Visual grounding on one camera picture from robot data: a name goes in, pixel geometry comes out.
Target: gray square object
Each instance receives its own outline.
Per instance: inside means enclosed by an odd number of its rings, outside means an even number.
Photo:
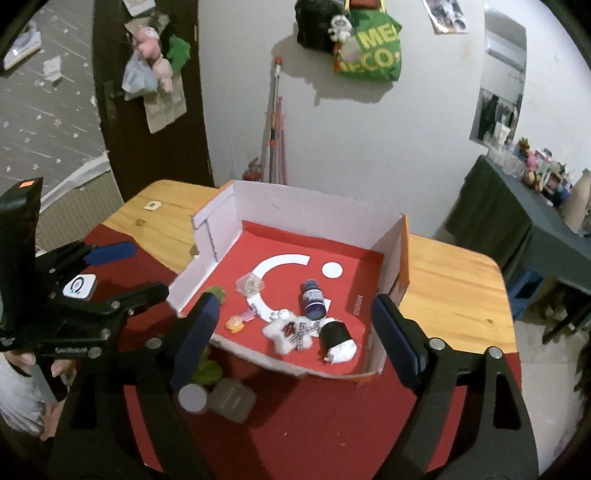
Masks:
[[[207,398],[209,410],[236,423],[244,423],[256,401],[256,394],[239,381],[222,378]]]

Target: bolt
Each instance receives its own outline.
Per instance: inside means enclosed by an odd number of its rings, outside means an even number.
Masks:
[[[440,338],[432,338],[429,340],[429,345],[433,350],[443,350],[445,348],[445,342]]]
[[[103,353],[103,350],[100,349],[98,346],[92,347],[88,350],[88,358],[98,358]]]
[[[499,359],[503,356],[503,350],[501,350],[497,346],[491,346],[488,349],[488,352],[490,353],[491,357],[496,358],[496,359]]]
[[[146,348],[156,350],[162,346],[162,340],[158,337],[153,337],[146,342]]]

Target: bottle label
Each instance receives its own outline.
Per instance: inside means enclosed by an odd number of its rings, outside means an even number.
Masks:
[[[324,304],[324,295],[322,295],[322,290],[318,288],[312,288],[311,290],[305,291],[302,294],[302,298],[306,305],[310,303],[322,303]]]

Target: wooden table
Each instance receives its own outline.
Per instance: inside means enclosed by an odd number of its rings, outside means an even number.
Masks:
[[[150,255],[176,273],[195,253],[190,215],[217,189],[160,180],[109,217],[104,225],[133,237]],[[144,206],[162,203],[154,211]],[[505,284],[497,264],[482,254],[418,235],[409,247],[410,286],[400,311],[427,336],[452,348],[483,352],[491,345],[517,351]]]

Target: person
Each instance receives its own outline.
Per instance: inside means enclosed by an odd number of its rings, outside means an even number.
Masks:
[[[39,387],[31,376],[35,365],[33,353],[10,351],[0,353],[0,433],[4,442],[20,457],[28,456],[44,468],[51,452],[51,439],[65,400],[46,405]],[[54,378],[60,376],[69,387],[76,375],[74,360],[55,360],[51,366]]]

